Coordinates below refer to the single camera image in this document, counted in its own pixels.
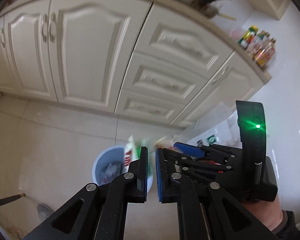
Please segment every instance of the drawer handle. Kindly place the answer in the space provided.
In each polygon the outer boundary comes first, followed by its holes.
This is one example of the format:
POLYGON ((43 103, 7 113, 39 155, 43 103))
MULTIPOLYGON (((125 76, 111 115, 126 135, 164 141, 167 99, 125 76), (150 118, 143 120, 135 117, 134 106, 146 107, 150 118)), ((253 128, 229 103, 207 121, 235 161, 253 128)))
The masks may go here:
POLYGON ((179 47, 181 47, 182 49, 188 51, 189 53, 197 56, 197 57, 202 57, 202 52, 196 50, 196 49, 193 49, 193 48, 190 48, 187 44, 185 44, 183 41, 177 39, 177 38, 174 38, 172 40, 172 42, 176 45, 178 45, 179 47))
POLYGON ((51 42, 54 42, 54 36, 51 33, 51 24, 52 22, 56 19, 56 14, 55 13, 51 13, 50 14, 50 22, 49 22, 49 27, 48 27, 48 31, 49 31, 49 38, 51 42))
POLYGON ((0 31, 0 42, 1 42, 2 47, 5 48, 6 45, 5 45, 4 41, 2 41, 2 36, 4 38, 4 29, 3 28, 1 28, 1 31, 0 31))
POLYGON ((226 70, 228 69, 229 65, 226 65, 223 68, 223 71, 221 73, 221 75, 218 78, 215 78, 214 80, 211 81, 211 85, 215 84, 217 81, 221 80, 223 78, 223 76, 226 74, 226 70))
POLYGON ((173 90, 178 90, 179 89, 179 86, 176 85, 176 84, 167 84, 167 85, 159 84, 158 80, 156 78, 152 78, 151 82, 154 83, 154 84, 156 84, 156 85, 159 85, 161 87, 168 88, 168 89, 173 89, 173 90))
POLYGON ((43 40, 44 43, 47 42, 47 36, 44 35, 44 32, 43 32, 43 26, 44 26, 44 23, 47 23, 47 18, 48 18, 48 16, 47 16, 46 14, 44 14, 44 15, 42 16, 41 36, 42 36, 42 40, 43 40))
POLYGON ((150 114, 161 114, 161 111, 158 110, 158 109, 156 109, 156 110, 146 110, 143 106, 138 106, 138 109, 140 111, 146 111, 146 112, 148 112, 150 114))

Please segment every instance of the drawer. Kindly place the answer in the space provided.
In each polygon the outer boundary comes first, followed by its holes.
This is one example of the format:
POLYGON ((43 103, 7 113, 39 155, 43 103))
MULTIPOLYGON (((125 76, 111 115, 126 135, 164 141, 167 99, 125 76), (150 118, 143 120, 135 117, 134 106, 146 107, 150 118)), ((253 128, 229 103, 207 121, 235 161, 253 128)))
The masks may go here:
POLYGON ((178 103, 137 92, 121 90, 115 113, 161 123, 170 123, 183 108, 184 105, 178 103))
POLYGON ((248 100, 262 86, 263 82, 249 65, 233 53, 171 124, 191 125, 220 102, 234 111, 236 100, 248 100))
POLYGON ((207 82, 175 64, 134 52, 122 87, 186 105, 207 82))
POLYGON ((200 25, 158 5, 152 7, 135 50, 175 63, 208 79, 233 52, 200 25))

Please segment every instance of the blue trash can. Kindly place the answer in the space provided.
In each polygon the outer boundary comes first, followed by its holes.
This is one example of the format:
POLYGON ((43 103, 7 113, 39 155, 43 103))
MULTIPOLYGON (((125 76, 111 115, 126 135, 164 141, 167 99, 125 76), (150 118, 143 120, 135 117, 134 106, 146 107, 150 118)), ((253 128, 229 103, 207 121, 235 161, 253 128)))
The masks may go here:
POLYGON ((124 146, 114 146, 104 150, 94 162, 92 169, 93 182, 98 186, 101 185, 100 172, 110 163, 122 163, 123 168, 123 155, 124 146))

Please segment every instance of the white cabinet door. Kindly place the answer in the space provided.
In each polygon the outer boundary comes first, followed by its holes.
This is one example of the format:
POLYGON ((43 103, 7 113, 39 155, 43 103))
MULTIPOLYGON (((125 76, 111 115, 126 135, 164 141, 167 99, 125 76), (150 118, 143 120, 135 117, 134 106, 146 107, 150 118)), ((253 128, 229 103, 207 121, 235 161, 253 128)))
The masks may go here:
POLYGON ((233 51, 202 26, 158 5, 151 8, 135 50, 208 79, 233 51))
POLYGON ((255 72, 233 53, 171 124, 188 126, 223 102, 235 110, 236 100, 248 100, 263 86, 255 72))
POLYGON ((52 0, 49 41, 59 102, 114 112, 150 3, 52 0))
POLYGON ((178 103, 122 89, 115 113, 144 120, 170 123, 183 108, 184 105, 178 103))
POLYGON ((21 6, 5 16, 4 25, 8 59, 21 94, 58 101, 44 39, 49 3, 39 0, 21 6))
POLYGON ((7 33, 3 25, 3 17, 0 18, 0 91, 17 93, 17 86, 7 58, 7 33))
POLYGON ((122 88, 186 105, 207 82, 175 64, 134 52, 122 88))

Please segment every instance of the seasoning bottle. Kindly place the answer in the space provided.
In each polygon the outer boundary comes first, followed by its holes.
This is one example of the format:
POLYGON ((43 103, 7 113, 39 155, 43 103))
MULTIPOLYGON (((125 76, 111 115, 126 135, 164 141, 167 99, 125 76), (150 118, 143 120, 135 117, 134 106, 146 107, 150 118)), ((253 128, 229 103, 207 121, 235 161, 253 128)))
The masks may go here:
POLYGON ((253 56, 257 53, 257 51, 262 48, 262 43, 266 39, 266 35, 268 35, 268 34, 269 33, 267 33, 266 31, 263 30, 249 44, 249 46, 247 47, 247 54, 249 55, 250 58, 253 58, 253 56))
POLYGON ((259 28, 255 25, 252 25, 246 33, 243 35, 243 37, 238 41, 238 44, 244 48, 247 49, 249 44, 253 41, 254 37, 257 35, 259 28))
POLYGON ((262 68, 271 59, 275 52, 275 39, 267 40, 264 42, 261 49, 254 55, 253 59, 262 68))

